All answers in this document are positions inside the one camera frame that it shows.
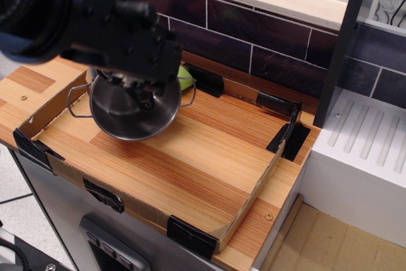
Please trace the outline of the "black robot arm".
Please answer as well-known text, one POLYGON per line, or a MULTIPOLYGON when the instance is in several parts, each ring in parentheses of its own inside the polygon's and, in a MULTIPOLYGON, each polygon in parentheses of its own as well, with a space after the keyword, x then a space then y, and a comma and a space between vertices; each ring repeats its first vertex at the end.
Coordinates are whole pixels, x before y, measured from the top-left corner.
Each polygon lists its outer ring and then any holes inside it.
POLYGON ((88 65, 150 111, 178 86, 182 49, 142 0, 1 0, 1 53, 88 65))

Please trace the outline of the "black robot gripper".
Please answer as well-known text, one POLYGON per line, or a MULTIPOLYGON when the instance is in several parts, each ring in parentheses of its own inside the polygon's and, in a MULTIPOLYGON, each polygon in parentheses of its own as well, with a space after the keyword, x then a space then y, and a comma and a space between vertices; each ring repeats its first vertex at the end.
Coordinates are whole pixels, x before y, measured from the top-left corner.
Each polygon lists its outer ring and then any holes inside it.
MULTIPOLYGON (((74 36, 62 57, 163 87, 176 79, 181 46, 159 23, 153 5, 140 0, 82 0, 74 36)), ((152 92, 126 88, 142 112, 155 108, 152 92)))

